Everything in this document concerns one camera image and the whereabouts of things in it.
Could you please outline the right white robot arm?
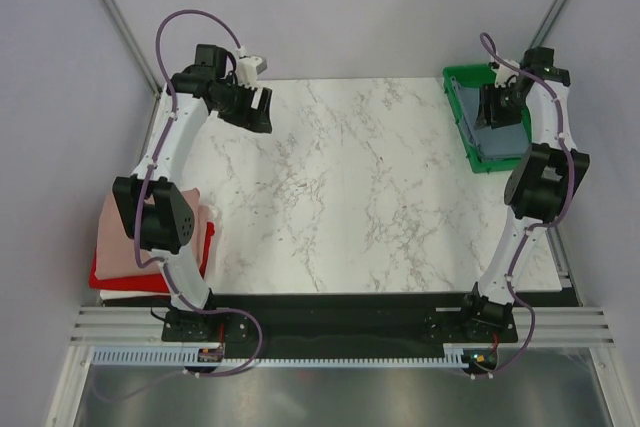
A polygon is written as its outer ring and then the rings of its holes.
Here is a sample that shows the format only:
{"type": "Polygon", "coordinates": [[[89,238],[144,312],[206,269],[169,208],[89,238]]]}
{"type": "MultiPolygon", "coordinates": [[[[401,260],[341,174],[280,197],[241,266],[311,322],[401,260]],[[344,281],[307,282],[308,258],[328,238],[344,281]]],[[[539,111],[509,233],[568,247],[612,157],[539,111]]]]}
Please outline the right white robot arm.
{"type": "Polygon", "coordinates": [[[490,54],[496,80],[480,91],[476,125],[507,127],[529,115],[531,142],[505,186],[507,218],[496,251],[465,296],[457,324],[469,340],[497,335],[514,341],[512,309],[521,275],[541,235],[566,216],[590,157],[572,138],[570,74],[555,66],[553,49],[531,48],[518,63],[495,50],[490,54]]]}

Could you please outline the blue grey t shirt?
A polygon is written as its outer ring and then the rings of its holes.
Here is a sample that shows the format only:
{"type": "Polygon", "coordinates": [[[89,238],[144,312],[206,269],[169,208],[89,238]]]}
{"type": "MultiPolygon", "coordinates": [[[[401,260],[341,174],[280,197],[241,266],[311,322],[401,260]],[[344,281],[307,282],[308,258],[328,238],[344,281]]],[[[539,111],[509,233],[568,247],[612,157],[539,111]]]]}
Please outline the blue grey t shirt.
{"type": "Polygon", "coordinates": [[[452,78],[453,91],[462,113],[462,131],[481,160],[497,161],[522,157],[529,140],[523,123],[499,129],[475,129],[479,107],[479,89],[462,86],[452,78]]]}

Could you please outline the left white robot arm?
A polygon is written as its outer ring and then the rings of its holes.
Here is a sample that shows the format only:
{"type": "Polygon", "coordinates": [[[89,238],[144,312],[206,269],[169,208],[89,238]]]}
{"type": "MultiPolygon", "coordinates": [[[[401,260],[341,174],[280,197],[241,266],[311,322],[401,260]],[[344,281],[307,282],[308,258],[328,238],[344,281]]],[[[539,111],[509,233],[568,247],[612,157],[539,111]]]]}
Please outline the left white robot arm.
{"type": "Polygon", "coordinates": [[[192,65],[167,82],[169,108],[135,170],[115,179],[112,192],[139,268],[159,267],[170,295],[164,317],[165,342],[209,342],[222,320],[213,311],[211,289],[192,247],[195,210],[178,187],[189,152],[210,114],[253,133],[272,131],[272,91],[258,86],[267,68],[260,56],[200,44],[192,65]]]}

